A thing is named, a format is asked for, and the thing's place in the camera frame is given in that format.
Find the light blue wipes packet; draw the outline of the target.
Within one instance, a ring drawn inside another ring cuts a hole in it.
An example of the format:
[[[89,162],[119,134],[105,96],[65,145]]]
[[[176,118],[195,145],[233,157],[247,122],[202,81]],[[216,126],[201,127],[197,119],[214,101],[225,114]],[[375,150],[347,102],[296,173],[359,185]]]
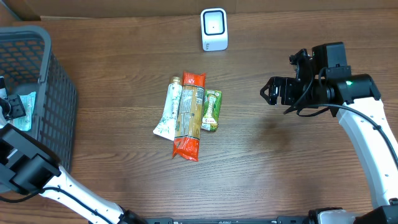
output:
[[[25,109],[25,115],[12,120],[15,127],[21,131],[30,131],[32,128],[32,117],[35,106],[36,92],[33,91],[28,95],[20,95],[23,107]]]

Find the green snack packet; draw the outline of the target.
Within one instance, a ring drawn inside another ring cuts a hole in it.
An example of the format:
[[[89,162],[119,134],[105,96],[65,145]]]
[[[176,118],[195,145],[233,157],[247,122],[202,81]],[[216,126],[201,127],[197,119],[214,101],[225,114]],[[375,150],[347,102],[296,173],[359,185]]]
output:
[[[205,90],[203,117],[201,128],[215,132],[219,126],[219,116],[222,104],[222,92],[219,90]]]

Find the orange pasta packet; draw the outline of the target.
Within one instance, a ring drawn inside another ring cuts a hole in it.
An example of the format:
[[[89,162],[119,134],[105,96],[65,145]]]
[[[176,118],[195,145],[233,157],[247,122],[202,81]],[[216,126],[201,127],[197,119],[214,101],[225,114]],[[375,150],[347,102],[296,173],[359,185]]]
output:
[[[183,73],[172,156],[198,161],[206,74]]]

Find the white tube with gold cap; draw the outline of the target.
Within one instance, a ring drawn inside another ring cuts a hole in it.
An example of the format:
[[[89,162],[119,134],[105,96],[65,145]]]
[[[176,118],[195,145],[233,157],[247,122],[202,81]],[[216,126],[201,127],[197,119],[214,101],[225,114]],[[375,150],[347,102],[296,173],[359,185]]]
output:
[[[180,98],[182,94],[182,80],[180,77],[171,77],[167,87],[164,110],[158,125],[153,130],[155,135],[173,141],[178,118]]]

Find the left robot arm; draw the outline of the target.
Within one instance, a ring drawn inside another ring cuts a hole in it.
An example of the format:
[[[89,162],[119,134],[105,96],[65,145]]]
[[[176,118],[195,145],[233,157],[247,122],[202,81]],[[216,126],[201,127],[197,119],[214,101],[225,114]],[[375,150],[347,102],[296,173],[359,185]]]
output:
[[[89,223],[145,223],[130,210],[96,195],[76,181],[59,158],[44,144],[8,121],[25,115],[19,96],[7,95],[1,81],[1,183],[22,195],[20,199],[1,198],[7,203],[24,202],[36,195],[68,207]]]

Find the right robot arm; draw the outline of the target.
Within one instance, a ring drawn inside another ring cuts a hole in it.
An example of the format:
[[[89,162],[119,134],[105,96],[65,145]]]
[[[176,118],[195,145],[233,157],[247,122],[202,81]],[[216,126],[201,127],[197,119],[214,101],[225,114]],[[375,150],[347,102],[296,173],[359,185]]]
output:
[[[310,210],[291,223],[397,223],[397,140],[384,112],[381,94],[368,74],[353,75],[342,42],[322,44],[290,55],[293,78],[272,77],[260,95],[286,113],[312,116],[329,111],[351,140],[364,170],[373,209],[364,215],[341,207]]]

